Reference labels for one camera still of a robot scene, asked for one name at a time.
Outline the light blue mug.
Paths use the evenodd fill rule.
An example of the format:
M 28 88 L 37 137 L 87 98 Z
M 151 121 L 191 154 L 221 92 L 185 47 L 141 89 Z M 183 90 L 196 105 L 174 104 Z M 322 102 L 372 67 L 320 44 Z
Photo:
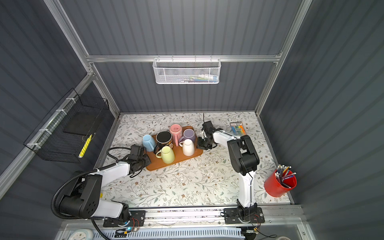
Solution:
M 142 143 L 147 152 L 153 152 L 156 147 L 155 139 L 151 135 L 144 135 L 142 138 Z

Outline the black mug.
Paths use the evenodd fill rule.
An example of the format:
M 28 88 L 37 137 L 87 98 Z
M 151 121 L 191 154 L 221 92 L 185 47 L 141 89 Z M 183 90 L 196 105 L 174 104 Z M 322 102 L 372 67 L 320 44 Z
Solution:
M 156 135 L 156 145 L 154 148 L 154 154 L 158 153 L 163 147 L 174 147 L 173 135 L 170 131 L 161 131 Z

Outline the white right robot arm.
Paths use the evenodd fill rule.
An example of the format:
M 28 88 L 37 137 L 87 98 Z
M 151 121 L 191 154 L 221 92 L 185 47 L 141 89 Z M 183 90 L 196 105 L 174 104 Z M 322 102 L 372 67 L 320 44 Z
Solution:
M 221 128 L 216 129 L 210 121 L 204 122 L 197 148 L 211 150 L 218 145 L 227 148 L 231 165 L 239 174 L 239 205 L 243 208 L 252 207 L 256 203 L 253 179 L 260 159 L 250 136 L 232 135 Z

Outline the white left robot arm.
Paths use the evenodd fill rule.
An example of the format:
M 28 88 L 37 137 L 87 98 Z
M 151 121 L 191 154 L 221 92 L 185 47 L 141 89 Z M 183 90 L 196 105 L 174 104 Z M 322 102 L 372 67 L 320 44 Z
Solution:
M 143 146 L 112 147 L 106 151 L 114 163 L 86 172 L 75 172 L 55 192 L 51 211 L 64 220 L 114 219 L 128 222 L 131 219 L 129 206 L 101 198 L 102 188 L 122 178 L 134 178 L 146 168 L 151 160 Z

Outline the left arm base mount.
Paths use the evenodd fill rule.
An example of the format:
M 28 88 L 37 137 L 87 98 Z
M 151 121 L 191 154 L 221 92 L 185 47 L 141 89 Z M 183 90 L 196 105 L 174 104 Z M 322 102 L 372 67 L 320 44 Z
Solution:
M 107 218 L 104 220 L 104 228 L 114 227 L 142 227 L 144 225 L 146 211 L 125 211 L 118 218 Z

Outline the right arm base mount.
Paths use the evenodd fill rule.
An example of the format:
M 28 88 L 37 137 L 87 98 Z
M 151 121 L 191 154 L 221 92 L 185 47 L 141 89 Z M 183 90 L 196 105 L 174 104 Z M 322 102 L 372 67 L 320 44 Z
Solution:
M 263 211 L 257 203 L 250 207 L 243 207 L 240 202 L 237 202 L 236 208 L 225 208 L 220 215 L 227 225 L 265 223 Z

